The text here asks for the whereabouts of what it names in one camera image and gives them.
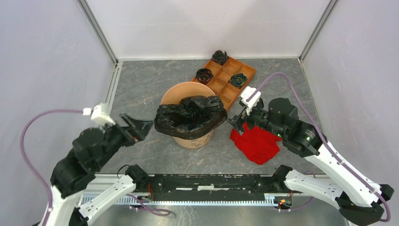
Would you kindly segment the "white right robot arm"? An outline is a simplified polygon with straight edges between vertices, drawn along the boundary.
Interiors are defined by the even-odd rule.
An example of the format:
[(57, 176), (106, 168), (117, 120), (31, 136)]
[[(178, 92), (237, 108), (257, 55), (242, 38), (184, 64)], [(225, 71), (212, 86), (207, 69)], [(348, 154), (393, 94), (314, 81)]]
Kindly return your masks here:
[(287, 98), (271, 100), (268, 109), (261, 99), (249, 104), (242, 98), (240, 104), (243, 111), (229, 120), (237, 131), (243, 132), (244, 126), (248, 126), (276, 135), (290, 152), (311, 162), (331, 179), (327, 183), (281, 165), (271, 180), (275, 191), (290, 189), (315, 197), (358, 226), (388, 221), (387, 201), (394, 189), (388, 184), (375, 183), (356, 170), (324, 134), (299, 119), (297, 107)]

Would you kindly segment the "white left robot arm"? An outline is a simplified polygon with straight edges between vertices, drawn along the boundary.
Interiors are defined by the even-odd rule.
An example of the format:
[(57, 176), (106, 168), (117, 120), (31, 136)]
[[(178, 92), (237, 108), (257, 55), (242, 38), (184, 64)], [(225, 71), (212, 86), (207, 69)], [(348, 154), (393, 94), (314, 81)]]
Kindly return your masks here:
[(95, 199), (78, 205), (84, 190), (96, 178), (95, 174), (121, 147), (143, 141), (154, 124), (125, 113), (120, 117), (126, 126), (117, 124), (105, 113), (91, 113), (90, 119), (99, 127), (82, 131), (67, 156), (54, 167), (50, 178), (52, 198), (39, 226), (90, 226), (118, 199), (134, 190), (142, 192), (147, 188), (147, 173), (133, 165)]

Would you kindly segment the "black plastic trash bag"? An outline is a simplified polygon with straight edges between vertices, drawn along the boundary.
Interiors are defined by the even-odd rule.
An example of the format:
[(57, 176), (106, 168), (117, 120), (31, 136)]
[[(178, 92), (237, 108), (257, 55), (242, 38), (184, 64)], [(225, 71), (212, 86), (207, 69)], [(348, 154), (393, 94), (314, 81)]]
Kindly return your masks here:
[(228, 114), (218, 96), (192, 96), (178, 104), (160, 105), (154, 119), (162, 134), (185, 140), (200, 138), (227, 120)]

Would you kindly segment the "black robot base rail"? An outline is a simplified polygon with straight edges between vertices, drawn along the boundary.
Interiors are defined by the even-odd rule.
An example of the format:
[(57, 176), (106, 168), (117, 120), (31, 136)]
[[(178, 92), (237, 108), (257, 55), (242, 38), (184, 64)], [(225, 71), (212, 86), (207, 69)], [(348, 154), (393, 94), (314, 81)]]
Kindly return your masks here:
[(154, 202), (251, 205), (265, 202), (268, 195), (288, 196), (291, 190), (271, 175), (154, 174), (140, 180), (134, 193)]

